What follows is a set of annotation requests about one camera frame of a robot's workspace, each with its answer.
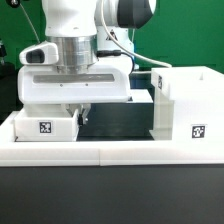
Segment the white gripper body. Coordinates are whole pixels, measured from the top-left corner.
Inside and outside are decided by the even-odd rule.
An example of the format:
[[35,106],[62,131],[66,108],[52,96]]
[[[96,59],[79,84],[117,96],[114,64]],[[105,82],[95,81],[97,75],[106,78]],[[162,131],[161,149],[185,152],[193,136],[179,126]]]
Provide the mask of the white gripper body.
[[18,95],[23,104],[127,102],[131,97],[127,56],[100,57],[80,74],[60,74],[59,50],[42,42],[19,54]]

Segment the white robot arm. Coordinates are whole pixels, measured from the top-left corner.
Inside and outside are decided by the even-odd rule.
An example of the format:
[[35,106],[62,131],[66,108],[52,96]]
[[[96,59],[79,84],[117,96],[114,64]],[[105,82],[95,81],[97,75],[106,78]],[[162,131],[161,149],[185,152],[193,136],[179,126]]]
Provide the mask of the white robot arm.
[[99,28],[140,28],[156,0],[42,0],[46,40],[24,49],[18,75],[22,114],[39,121],[83,118],[94,103],[131,98],[131,51],[102,49]]

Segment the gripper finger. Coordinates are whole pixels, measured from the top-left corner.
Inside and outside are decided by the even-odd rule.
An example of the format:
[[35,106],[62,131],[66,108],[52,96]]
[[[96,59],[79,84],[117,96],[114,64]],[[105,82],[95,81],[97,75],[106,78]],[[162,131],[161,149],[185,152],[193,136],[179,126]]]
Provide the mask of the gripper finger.
[[88,122],[88,113],[90,112],[89,104],[80,104],[78,106],[78,124],[80,126],[85,125]]

